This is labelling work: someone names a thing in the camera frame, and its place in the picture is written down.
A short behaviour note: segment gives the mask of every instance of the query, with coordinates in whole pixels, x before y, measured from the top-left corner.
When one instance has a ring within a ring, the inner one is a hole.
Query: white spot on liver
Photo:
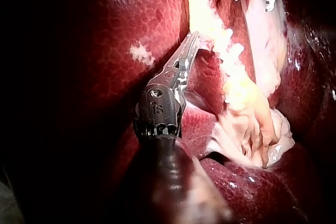
[[[152,52],[147,52],[146,48],[138,41],[138,46],[132,45],[130,53],[134,61],[139,61],[147,66],[151,66],[154,63]]]
[[[230,185],[232,188],[236,188],[236,187],[237,187],[236,184],[233,183],[233,182],[230,182],[229,185]]]
[[[331,91],[331,94],[332,94],[332,98],[334,99],[334,101],[336,101],[336,93],[335,93],[335,90],[332,90],[332,91]]]
[[[298,61],[296,59],[295,59],[295,67],[298,71],[301,69],[301,65],[300,65],[300,63],[298,63]]]

